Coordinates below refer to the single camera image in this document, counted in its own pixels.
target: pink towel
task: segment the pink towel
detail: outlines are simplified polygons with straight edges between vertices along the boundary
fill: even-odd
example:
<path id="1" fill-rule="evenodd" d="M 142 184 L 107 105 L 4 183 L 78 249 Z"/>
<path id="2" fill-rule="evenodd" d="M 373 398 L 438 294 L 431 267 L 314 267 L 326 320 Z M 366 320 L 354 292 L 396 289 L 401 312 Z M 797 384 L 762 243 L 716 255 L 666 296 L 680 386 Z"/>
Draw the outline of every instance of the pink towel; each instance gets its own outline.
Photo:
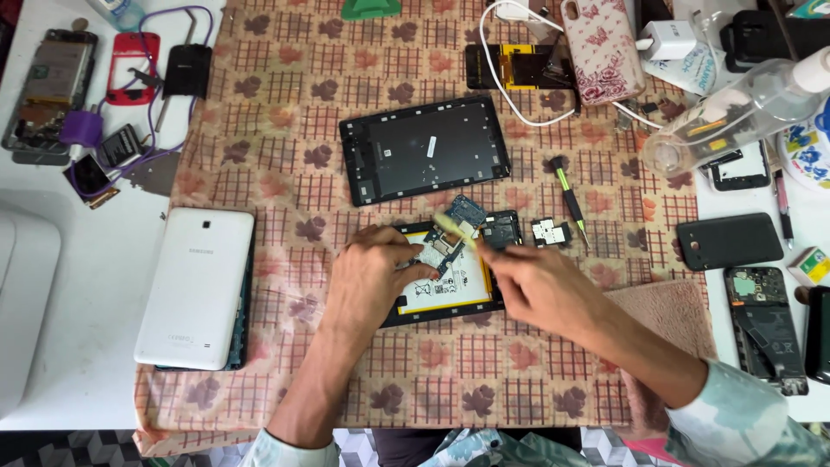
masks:
<path id="1" fill-rule="evenodd" d="M 695 282 L 669 281 L 625 288 L 607 295 L 628 314 L 680 349 L 699 358 L 716 358 L 705 291 Z M 676 462 L 662 446 L 669 418 L 666 403 L 625 371 L 622 380 L 631 406 L 631 424 L 614 427 L 630 448 Z"/>

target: pink floral phone case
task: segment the pink floral phone case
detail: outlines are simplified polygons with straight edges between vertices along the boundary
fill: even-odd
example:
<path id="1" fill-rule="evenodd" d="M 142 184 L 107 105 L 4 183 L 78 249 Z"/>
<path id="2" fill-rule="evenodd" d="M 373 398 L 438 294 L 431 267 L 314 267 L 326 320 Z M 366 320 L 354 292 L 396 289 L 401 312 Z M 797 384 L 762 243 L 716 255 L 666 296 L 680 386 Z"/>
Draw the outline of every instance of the pink floral phone case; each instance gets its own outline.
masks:
<path id="1" fill-rule="evenodd" d="M 563 0 L 559 8 L 583 104 L 621 101 L 646 90 L 623 0 Z"/>

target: green screwdriver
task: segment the green screwdriver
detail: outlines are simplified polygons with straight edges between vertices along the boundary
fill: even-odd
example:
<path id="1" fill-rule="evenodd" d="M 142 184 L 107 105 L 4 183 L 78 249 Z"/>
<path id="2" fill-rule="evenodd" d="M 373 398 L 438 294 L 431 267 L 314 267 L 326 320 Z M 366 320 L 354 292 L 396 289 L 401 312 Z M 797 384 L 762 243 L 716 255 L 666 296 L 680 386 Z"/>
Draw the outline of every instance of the green screwdriver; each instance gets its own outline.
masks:
<path id="1" fill-rule="evenodd" d="M 590 250 L 591 243 L 588 241 L 588 235 L 585 233 L 585 221 L 582 219 L 582 211 L 579 209 L 579 203 L 576 202 L 574 190 L 571 189 L 568 184 L 568 179 L 565 178 L 565 169 L 562 166 L 563 158 L 563 155 L 557 155 L 553 159 L 554 169 L 556 169 L 556 176 L 558 176 L 559 181 L 562 182 L 562 194 L 565 197 L 565 203 L 568 205 L 568 211 L 570 211 L 571 217 L 574 218 L 574 221 L 576 221 L 576 224 L 579 226 L 579 231 L 582 232 L 582 236 L 585 237 L 585 244 L 588 245 L 588 249 Z"/>

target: gray patterned floor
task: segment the gray patterned floor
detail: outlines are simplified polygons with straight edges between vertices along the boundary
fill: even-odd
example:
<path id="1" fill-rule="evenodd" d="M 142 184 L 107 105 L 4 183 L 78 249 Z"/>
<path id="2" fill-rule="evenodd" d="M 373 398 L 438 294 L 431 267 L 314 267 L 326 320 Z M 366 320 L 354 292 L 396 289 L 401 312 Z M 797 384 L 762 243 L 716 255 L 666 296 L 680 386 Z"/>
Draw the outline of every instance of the gray patterned floor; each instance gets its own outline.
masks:
<path id="1" fill-rule="evenodd" d="M 594 466 L 669 466 L 626 448 L 610 428 L 582 429 L 583 454 Z M 3 467 L 151 467 L 142 460 L 130 436 L 132 430 L 75 431 Z M 371 430 L 337 429 L 340 467 L 378 467 Z M 212 448 L 181 455 L 171 467 L 237 467 L 251 443 Z"/>

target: floral tablecloth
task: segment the floral tablecloth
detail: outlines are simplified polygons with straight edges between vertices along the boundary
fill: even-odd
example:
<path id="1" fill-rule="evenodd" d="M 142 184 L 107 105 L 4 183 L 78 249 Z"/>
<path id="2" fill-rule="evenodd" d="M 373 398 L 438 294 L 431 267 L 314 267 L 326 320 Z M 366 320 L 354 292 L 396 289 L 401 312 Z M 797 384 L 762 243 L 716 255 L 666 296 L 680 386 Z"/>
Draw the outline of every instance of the floral tablecloth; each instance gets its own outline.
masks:
<path id="1" fill-rule="evenodd" d="M 463 48 L 479 40 L 483 1 L 404 0 L 400 16 L 339 19 L 332 0 L 229 0 L 214 48 L 209 97 L 183 148 L 173 206 L 256 216 L 248 361 L 234 372 L 162 373 L 139 365 L 135 435 L 143 455 L 248 441 L 280 403 L 324 312 L 330 265 L 367 224 L 411 223 L 458 193 L 484 209 L 515 209 L 523 230 L 569 221 L 550 159 L 567 156 L 593 249 L 566 254 L 603 289 L 697 278 L 674 227 L 697 217 L 690 174 L 658 179 L 637 157 L 647 132 L 614 130 L 611 106 L 542 128 L 522 124 L 493 92 L 512 158 L 509 179 L 356 209 L 338 122 L 470 92 Z M 557 12 L 556 5 L 549 5 Z M 517 22 L 489 21 L 488 42 L 537 43 Z M 512 91 L 549 120 L 569 91 Z M 681 92 L 648 79 L 641 103 L 658 122 L 684 110 Z M 624 425 L 626 390 L 610 362 L 504 312 L 378 332 L 349 384 L 340 426 Z"/>

